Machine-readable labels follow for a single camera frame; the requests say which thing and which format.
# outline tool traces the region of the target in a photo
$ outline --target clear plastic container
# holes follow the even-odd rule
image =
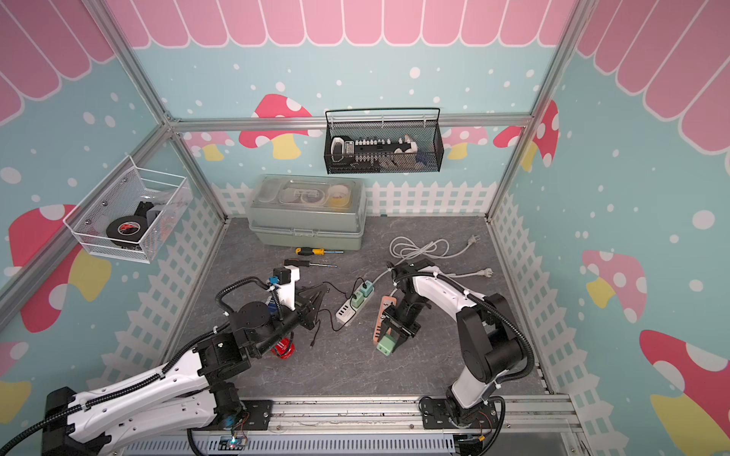
[[[362,179],[263,175],[246,215],[264,244],[358,250],[365,208]]]

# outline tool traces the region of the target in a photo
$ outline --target yellow-handled screwdriver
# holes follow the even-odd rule
[[[311,255],[324,255],[325,253],[344,253],[341,250],[324,250],[324,249],[313,249],[311,247],[300,247],[296,249],[297,255],[309,257]]]

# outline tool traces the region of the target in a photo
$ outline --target white power strip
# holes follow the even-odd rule
[[[367,304],[367,301],[370,301],[370,298],[373,297],[375,294],[375,289],[373,288],[373,291],[370,293],[370,295],[365,298],[362,304],[357,309],[354,309],[350,305],[350,300],[346,300],[345,303],[342,305],[342,307],[339,308],[335,316],[337,317],[337,321],[339,321],[340,325],[349,325],[353,319],[355,318],[355,315],[363,308],[365,307],[365,304]]]

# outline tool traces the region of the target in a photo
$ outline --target black electrical tape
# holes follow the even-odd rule
[[[130,242],[138,242],[147,231],[147,218],[140,217],[139,215],[127,215],[125,217],[119,217],[107,226],[107,237],[112,239],[119,247],[126,247],[128,249],[137,248],[135,244]]]

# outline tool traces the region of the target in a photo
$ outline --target mushroom illustration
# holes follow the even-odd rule
[[[8,228],[13,267],[6,268],[6,275],[25,266],[38,249],[62,229],[64,215],[73,208],[70,204],[44,206],[15,219]],[[32,333],[47,330],[61,314],[69,284],[78,288],[86,301],[93,301],[111,276],[112,264],[108,260],[91,256],[77,245],[20,310],[23,324]]]
[[[264,96],[251,117],[312,117],[312,115],[291,98],[270,93]],[[274,158],[293,160],[301,155],[301,150],[294,144],[294,134],[316,137],[322,136],[322,131],[242,131],[238,141],[249,149],[261,147],[271,141],[274,145]]]
[[[679,397],[651,395],[651,405],[685,455],[710,456],[730,448],[730,363],[727,359],[657,331],[642,331],[646,359]],[[692,423],[690,431],[687,423]]]
[[[527,153],[522,159],[521,164],[525,171],[532,171],[532,161],[538,150],[546,168],[553,163],[555,151],[558,147],[559,127],[558,105],[550,100],[545,116],[543,116],[542,122],[537,126],[537,132],[528,145]],[[511,147],[517,144],[520,132],[520,127],[507,127],[494,138],[494,145],[497,147]]]
[[[236,143],[225,131],[194,131],[182,135],[193,155],[200,157],[200,151],[208,161],[221,161],[225,156],[218,150],[217,144],[232,146]]]
[[[444,147],[451,147],[447,156],[449,160],[465,158],[468,143],[483,146],[489,142],[487,129],[484,127],[449,128],[441,137],[444,139]]]
[[[623,314],[631,323],[636,323],[646,306],[646,277],[639,261],[627,255],[611,252],[586,250],[583,252],[581,273],[586,270],[598,276],[585,288],[593,302],[605,309],[615,295],[623,308]]]

